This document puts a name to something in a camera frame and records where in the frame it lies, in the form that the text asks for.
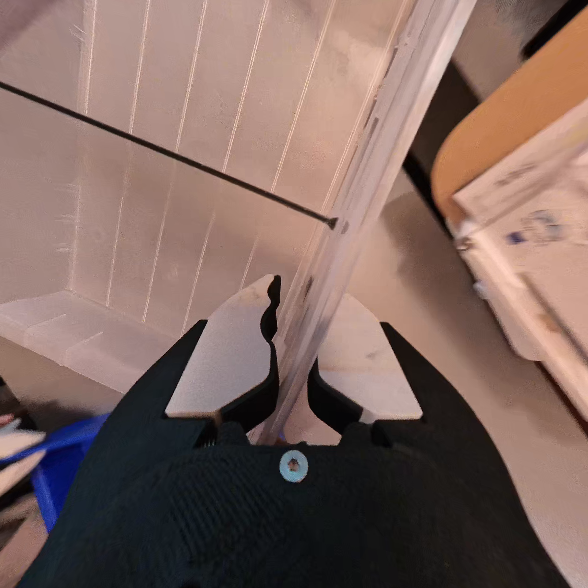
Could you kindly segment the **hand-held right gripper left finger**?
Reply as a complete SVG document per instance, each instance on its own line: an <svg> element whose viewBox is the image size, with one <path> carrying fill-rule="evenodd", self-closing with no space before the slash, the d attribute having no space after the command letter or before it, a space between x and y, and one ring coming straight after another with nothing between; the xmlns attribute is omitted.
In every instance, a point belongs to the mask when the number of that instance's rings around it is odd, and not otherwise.
<svg viewBox="0 0 588 588"><path fill-rule="evenodd" d="M265 275L207 319L165 409L170 418L238 423L249 432L275 410L281 277Z"/></svg>

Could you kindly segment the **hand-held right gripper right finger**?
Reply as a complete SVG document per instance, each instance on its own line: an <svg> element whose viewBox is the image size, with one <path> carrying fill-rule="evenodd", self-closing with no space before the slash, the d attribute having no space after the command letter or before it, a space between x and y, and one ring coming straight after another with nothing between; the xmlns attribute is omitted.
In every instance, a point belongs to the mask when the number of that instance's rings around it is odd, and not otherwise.
<svg viewBox="0 0 588 588"><path fill-rule="evenodd" d="M423 410L382 324L345 294L307 378L313 414L339 434L352 423L419 420Z"/></svg>

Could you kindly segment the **clear plastic bin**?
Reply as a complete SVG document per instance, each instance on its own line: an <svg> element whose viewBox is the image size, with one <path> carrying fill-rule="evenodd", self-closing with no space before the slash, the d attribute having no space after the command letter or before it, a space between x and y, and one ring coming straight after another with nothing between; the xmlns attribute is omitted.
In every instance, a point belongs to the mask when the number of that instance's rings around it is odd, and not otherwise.
<svg viewBox="0 0 588 588"><path fill-rule="evenodd" d="M125 393L282 278L275 440L475 1L1 1L1 336Z"/></svg>

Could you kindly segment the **light grey desk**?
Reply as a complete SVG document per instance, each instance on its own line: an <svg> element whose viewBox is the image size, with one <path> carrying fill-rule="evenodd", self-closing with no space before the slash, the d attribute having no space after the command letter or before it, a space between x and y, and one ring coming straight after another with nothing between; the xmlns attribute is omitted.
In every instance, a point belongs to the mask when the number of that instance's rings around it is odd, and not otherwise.
<svg viewBox="0 0 588 588"><path fill-rule="evenodd" d="M165 416L207 325L106 419L17 587L569 587L474 411L389 324L423 415L334 446Z"/></svg>

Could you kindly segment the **blue plastic bin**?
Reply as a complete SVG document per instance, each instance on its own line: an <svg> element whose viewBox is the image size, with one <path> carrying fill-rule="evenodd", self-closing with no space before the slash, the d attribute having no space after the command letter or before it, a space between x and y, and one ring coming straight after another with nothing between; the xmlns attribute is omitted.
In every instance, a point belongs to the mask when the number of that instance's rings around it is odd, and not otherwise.
<svg viewBox="0 0 588 588"><path fill-rule="evenodd" d="M109 415L62 427L42 444L45 454L32 471L31 483L48 533L54 528L77 471Z"/></svg>

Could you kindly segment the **document stand with papers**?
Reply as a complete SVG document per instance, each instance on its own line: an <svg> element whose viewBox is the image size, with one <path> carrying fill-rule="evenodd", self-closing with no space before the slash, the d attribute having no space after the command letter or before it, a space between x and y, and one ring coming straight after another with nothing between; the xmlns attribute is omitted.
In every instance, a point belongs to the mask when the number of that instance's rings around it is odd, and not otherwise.
<svg viewBox="0 0 588 588"><path fill-rule="evenodd" d="M587 279L587 100L453 199L513 267Z"/></svg>

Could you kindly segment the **black stand base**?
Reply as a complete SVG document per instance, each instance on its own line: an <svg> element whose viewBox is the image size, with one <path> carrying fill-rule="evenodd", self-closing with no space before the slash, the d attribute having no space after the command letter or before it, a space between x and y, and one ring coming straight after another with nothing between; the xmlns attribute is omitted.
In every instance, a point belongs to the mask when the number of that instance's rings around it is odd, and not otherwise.
<svg viewBox="0 0 588 588"><path fill-rule="evenodd" d="M403 171L445 232L448 230L444 218L432 195L433 164L445 139L480 102L459 68L450 61L403 162Z"/></svg>

